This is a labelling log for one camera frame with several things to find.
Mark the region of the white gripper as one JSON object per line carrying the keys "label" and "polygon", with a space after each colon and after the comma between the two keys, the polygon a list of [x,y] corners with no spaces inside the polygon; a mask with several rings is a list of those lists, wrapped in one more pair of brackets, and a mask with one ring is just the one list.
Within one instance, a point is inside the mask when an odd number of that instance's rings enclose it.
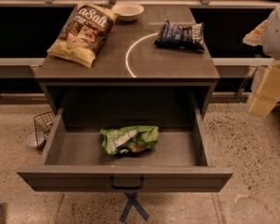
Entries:
{"label": "white gripper", "polygon": [[259,118],[265,118],[280,101],[280,62],[273,63],[265,69],[257,96],[252,101],[248,112]]}

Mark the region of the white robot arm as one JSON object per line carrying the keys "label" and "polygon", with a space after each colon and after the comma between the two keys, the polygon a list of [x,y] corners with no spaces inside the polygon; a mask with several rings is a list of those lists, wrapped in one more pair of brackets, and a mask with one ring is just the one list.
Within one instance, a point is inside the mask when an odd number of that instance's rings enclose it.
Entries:
{"label": "white robot arm", "polygon": [[267,20],[244,37],[243,42],[249,46],[262,46],[263,53],[274,58],[265,69],[249,107],[250,114],[264,118],[280,102],[280,4]]}

